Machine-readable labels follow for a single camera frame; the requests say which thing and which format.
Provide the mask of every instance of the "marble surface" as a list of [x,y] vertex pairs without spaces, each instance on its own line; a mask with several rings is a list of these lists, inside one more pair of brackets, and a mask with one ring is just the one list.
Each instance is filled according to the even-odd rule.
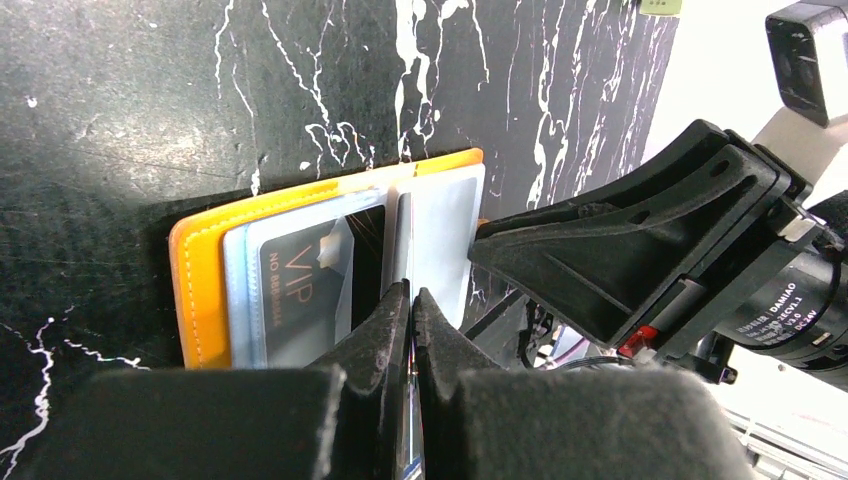
[[[109,368],[178,366],[180,217],[480,146],[486,218],[639,164],[676,20],[627,0],[11,0],[0,476]],[[467,320],[505,286],[475,271]]]

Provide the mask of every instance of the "camera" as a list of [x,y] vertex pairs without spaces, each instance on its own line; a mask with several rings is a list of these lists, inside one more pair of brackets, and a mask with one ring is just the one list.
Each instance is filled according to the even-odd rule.
[[783,103],[828,127],[848,119],[848,0],[803,0],[766,18]]

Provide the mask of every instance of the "orange object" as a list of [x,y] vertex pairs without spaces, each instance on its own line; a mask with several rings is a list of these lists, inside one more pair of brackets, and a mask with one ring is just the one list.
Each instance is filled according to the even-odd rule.
[[483,152],[466,150],[417,163],[287,188],[239,200],[180,220],[171,230],[171,275],[180,343],[186,368],[231,366],[227,297],[221,242],[232,228],[408,177],[482,163]]

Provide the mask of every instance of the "green object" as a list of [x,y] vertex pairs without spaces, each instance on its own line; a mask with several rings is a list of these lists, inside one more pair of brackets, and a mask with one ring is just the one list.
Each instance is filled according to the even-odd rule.
[[657,17],[680,15],[682,9],[683,0],[642,0],[642,4],[639,5],[639,13]]

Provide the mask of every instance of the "wallet stitching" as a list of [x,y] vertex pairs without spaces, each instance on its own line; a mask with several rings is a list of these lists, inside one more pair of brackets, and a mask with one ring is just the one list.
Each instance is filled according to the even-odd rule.
[[188,299],[189,299],[189,302],[191,304],[191,326],[192,326],[192,331],[194,333],[194,342],[197,345],[197,365],[199,367],[203,366],[203,352],[201,351],[200,337],[197,334],[197,317],[195,315],[195,308],[194,308],[194,293],[192,291],[192,286],[191,286],[191,257],[190,257],[190,252],[189,252],[189,245],[191,244],[191,241],[194,239],[194,237],[196,237],[198,235],[204,235],[208,231],[213,230],[213,229],[217,229],[218,227],[220,227],[221,225],[224,225],[226,223],[230,223],[230,222],[233,222],[233,221],[238,222],[239,220],[241,220],[244,217],[249,217],[249,216],[255,215],[257,213],[264,213],[264,212],[267,212],[268,210],[272,210],[274,208],[285,207],[286,205],[290,205],[290,204],[295,203],[295,202],[301,202],[301,201],[304,201],[304,200],[308,200],[310,198],[317,197],[319,195],[323,195],[327,192],[330,192],[335,188],[336,187],[325,188],[324,190],[320,190],[318,192],[307,195],[305,197],[293,198],[291,200],[286,200],[284,202],[274,203],[274,204],[268,205],[267,207],[263,207],[263,208],[260,208],[260,209],[257,209],[257,210],[251,210],[249,212],[240,213],[236,216],[229,217],[229,218],[226,218],[224,220],[221,220],[214,225],[210,225],[208,227],[205,227],[202,230],[194,232],[191,235],[186,237],[186,239],[183,241],[183,249],[185,250],[185,257],[186,257],[186,260],[185,260],[186,279],[188,280]]

